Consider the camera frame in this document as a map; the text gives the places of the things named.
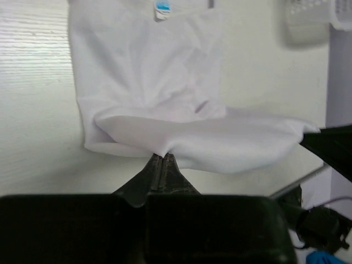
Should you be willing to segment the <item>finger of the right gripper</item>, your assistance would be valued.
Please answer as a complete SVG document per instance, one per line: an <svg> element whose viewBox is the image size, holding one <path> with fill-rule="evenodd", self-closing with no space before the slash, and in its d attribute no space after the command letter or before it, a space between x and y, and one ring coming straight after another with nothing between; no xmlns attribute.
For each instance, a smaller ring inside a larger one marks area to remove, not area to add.
<svg viewBox="0 0 352 264"><path fill-rule="evenodd" d="M351 126L324 128L319 133L305 133L300 145L351 181Z"/></svg>

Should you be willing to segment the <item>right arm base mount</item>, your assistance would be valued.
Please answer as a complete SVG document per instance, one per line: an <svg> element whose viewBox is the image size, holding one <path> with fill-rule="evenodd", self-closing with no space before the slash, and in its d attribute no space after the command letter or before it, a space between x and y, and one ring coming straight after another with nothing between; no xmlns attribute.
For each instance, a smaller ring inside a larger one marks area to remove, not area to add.
<svg viewBox="0 0 352 264"><path fill-rule="evenodd" d="M335 254L340 249L348 250L347 237L351 232L351 220L324 205L304 209L302 188L294 188L275 200L280 205L288 227L296 232L303 246L298 250L316 249Z"/></svg>

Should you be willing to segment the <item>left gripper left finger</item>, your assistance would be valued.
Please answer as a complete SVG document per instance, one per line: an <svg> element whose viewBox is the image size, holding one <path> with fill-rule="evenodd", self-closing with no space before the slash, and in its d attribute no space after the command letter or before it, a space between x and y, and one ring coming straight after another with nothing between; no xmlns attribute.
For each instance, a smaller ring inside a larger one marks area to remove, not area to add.
<svg viewBox="0 0 352 264"><path fill-rule="evenodd" d="M123 198L134 208L142 207L147 195L151 191L157 191L162 170L162 157L152 155L144 168L130 179L127 183L117 189L114 194Z"/></svg>

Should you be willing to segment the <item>white t shirt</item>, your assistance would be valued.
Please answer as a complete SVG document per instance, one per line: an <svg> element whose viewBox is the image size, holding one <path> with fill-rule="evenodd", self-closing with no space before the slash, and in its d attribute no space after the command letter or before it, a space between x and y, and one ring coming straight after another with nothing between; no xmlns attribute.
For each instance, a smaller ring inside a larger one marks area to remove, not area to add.
<svg viewBox="0 0 352 264"><path fill-rule="evenodd" d="M277 162L313 124L219 99L219 1L70 1L68 33L85 147L237 173Z"/></svg>

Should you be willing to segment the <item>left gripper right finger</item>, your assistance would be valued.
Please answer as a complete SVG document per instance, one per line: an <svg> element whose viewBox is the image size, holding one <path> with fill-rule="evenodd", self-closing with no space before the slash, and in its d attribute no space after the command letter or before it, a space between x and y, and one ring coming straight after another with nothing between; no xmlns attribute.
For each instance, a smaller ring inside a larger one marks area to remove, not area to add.
<svg viewBox="0 0 352 264"><path fill-rule="evenodd" d="M164 194L200 194L181 174L176 159L171 154L159 158L156 192Z"/></svg>

